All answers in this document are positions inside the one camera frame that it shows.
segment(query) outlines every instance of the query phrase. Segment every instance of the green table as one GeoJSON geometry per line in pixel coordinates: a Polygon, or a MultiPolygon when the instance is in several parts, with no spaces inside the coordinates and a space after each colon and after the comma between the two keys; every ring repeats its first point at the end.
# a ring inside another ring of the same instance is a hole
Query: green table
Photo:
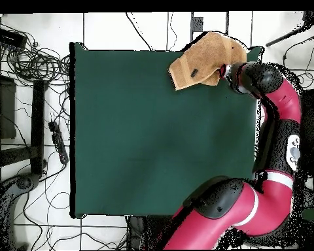
{"type": "Polygon", "coordinates": [[[170,215],[213,176],[251,178],[256,102],[224,81],[176,92],[167,68],[182,54],[75,44],[71,214],[170,215]]]}

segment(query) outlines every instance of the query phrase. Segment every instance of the cable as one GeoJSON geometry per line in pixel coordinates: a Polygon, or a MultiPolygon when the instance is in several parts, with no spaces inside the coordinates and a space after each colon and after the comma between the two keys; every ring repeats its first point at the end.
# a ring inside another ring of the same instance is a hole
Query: cable
{"type": "Polygon", "coordinates": [[[24,216],[27,218],[27,220],[29,220],[32,224],[35,224],[35,225],[36,225],[37,227],[39,227],[39,229],[41,230],[41,233],[39,234],[37,240],[33,243],[33,246],[31,247],[31,251],[33,251],[33,249],[34,249],[34,247],[35,247],[37,241],[39,240],[39,238],[41,238],[41,235],[43,234],[43,229],[42,229],[42,227],[41,227],[39,224],[37,224],[36,222],[34,222],[33,220],[31,220],[31,219],[27,216],[27,214],[26,214],[26,206],[27,206],[28,201],[29,201],[29,192],[27,192],[27,201],[26,201],[26,203],[24,204],[24,208],[23,208],[23,211],[22,211],[22,212],[24,213],[24,216]]]}
{"type": "MultiPolygon", "coordinates": [[[[293,44],[292,46],[290,46],[289,48],[287,48],[285,54],[283,55],[283,65],[284,65],[284,67],[286,67],[286,66],[285,66],[285,60],[286,60],[286,58],[287,58],[287,52],[288,52],[291,48],[293,48],[293,47],[295,47],[295,46],[297,46],[297,45],[299,45],[299,44],[302,44],[302,43],[304,43],[304,42],[306,42],[306,41],[308,41],[308,40],[310,40],[310,39],[313,39],[313,38],[314,38],[314,36],[309,37],[308,39],[305,39],[305,40],[302,41],[302,42],[298,42],[298,43],[296,43],[296,44],[293,44]]],[[[305,75],[306,77],[308,77],[309,79],[311,79],[311,84],[308,85],[308,86],[302,86],[302,88],[308,88],[308,87],[310,87],[310,86],[313,84],[313,82],[314,82],[314,77],[313,77],[313,75],[310,74],[310,73],[308,73],[308,67],[309,67],[309,65],[310,65],[310,63],[311,63],[311,59],[312,59],[312,57],[313,57],[313,52],[314,52],[314,47],[313,47],[313,49],[312,49],[312,51],[311,51],[311,57],[310,57],[310,59],[309,59],[309,62],[308,62],[308,65],[307,65],[307,68],[306,68],[305,72],[302,73],[302,74],[300,74],[300,75],[297,75],[298,78],[301,78],[301,79],[302,79],[301,82],[300,82],[300,84],[303,84],[303,83],[304,83],[304,77],[303,77],[303,75],[305,75]]]]}
{"type": "MultiPolygon", "coordinates": [[[[61,173],[65,168],[66,168],[66,165],[64,165],[64,166],[61,168],[60,171],[58,171],[57,173],[54,173],[53,175],[48,176],[46,179],[49,179],[50,177],[52,177],[52,176],[54,176],[54,175],[56,175],[56,174],[61,173]]],[[[44,194],[44,192],[43,192],[42,194],[40,194],[40,196],[38,196],[38,198],[36,198],[36,199],[34,200],[34,202],[32,202],[32,204],[34,204],[38,199],[40,199],[43,194],[44,194]]],[[[14,220],[16,220],[21,214],[23,214],[23,212],[19,213],[19,214],[14,218],[14,220]]]]}
{"type": "Polygon", "coordinates": [[[167,12],[167,22],[166,22],[166,51],[169,48],[169,12],[167,12]]]}
{"type": "MultiPolygon", "coordinates": [[[[172,15],[171,15],[170,28],[171,28],[172,32],[175,34],[175,42],[176,42],[176,41],[177,41],[177,34],[175,33],[175,31],[174,31],[173,28],[172,28],[173,13],[174,13],[174,12],[172,12],[172,15]]],[[[169,49],[169,51],[171,51],[171,49],[172,49],[173,47],[175,47],[175,42],[173,43],[173,46],[169,49]]]]}
{"type": "Polygon", "coordinates": [[[251,32],[250,32],[250,47],[253,46],[253,21],[254,21],[254,12],[251,11],[251,32]]]}
{"type": "Polygon", "coordinates": [[[29,146],[27,145],[26,143],[26,140],[24,139],[24,136],[22,135],[21,131],[20,131],[20,128],[15,124],[15,122],[13,122],[12,120],[10,120],[9,118],[7,118],[6,116],[4,116],[3,114],[1,114],[1,116],[3,116],[4,118],[6,118],[8,121],[12,122],[15,127],[18,129],[18,132],[20,133],[20,136],[24,142],[24,145],[26,146],[27,150],[28,150],[28,153],[29,153],[29,158],[31,159],[31,152],[30,152],[30,148],[29,146]]]}
{"type": "Polygon", "coordinates": [[[85,13],[82,13],[82,43],[85,45],[85,13]]]}
{"type": "Polygon", "coordinates": [[[132,26],[134,27],[134,29],[136,30],[136,33],[140,36],[140,38],[145,42],[145,44],[149,47],[149,50],[152,51],[153,49],[150,47],[150,45],[146,42],[146,40],[142,37],[142,35],[138,32],[135,24],[132,22],[132,20],[130,19],[130,17],[128,16],[128,13],[126,12],[126,16],[127,19],[130,21],[130,23],[132,24],[132,26]]]}

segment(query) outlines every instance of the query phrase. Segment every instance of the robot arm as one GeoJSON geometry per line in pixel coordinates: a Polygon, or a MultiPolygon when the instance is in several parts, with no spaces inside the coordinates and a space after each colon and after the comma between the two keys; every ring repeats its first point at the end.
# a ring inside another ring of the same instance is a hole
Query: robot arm
{"type": "Polygon", "coordinates": [[[261,98],[276,116],[261,192],[254,189],[254,182],[241,178],[218,176],[207,181],[174,215],[157,249],[210,250],[229,227],[248,235],[265,235],[276,230],[290,213],[300,157],[298,94],[271,64],[237,63],[223,66],[221,73],[234,91],[261,98]]]}

